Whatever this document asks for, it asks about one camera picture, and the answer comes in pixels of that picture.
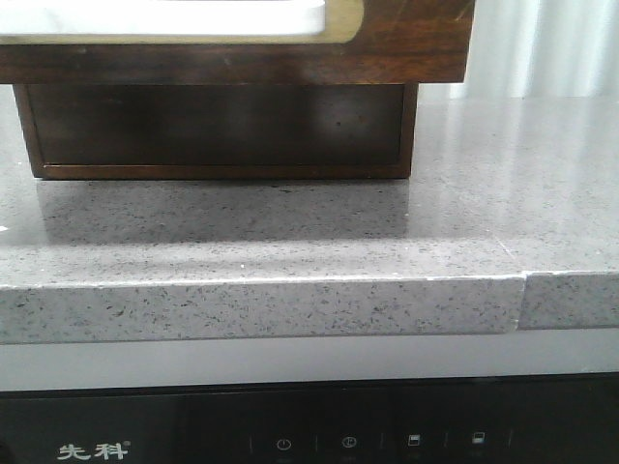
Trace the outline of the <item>black appliance control panel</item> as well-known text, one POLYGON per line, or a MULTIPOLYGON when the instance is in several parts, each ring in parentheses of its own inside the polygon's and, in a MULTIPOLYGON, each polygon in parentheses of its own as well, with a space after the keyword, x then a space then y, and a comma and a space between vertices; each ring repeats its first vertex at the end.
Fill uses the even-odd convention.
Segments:
POLYGON ((5 463, 614 463, 616 373, 7 391, 5 463))

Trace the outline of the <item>dark brown wooden drawer cabinet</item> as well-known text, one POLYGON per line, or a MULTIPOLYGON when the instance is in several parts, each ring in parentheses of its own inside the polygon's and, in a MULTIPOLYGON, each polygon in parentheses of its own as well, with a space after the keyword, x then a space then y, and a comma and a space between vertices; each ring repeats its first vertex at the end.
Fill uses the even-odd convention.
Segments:
POLYGON ((418 85, 13 88, 46 180, 335 180, 410 175, 418 85))

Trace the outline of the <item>dark wooden drawer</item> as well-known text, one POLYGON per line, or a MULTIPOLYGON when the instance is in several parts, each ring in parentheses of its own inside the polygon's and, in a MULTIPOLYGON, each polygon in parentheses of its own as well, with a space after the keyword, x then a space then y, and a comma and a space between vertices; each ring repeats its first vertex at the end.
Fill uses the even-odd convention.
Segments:
POLYGON ((347 43, 4 44, 4 84, 401 84, 464 78, 472 1, 367 1, 347 43))

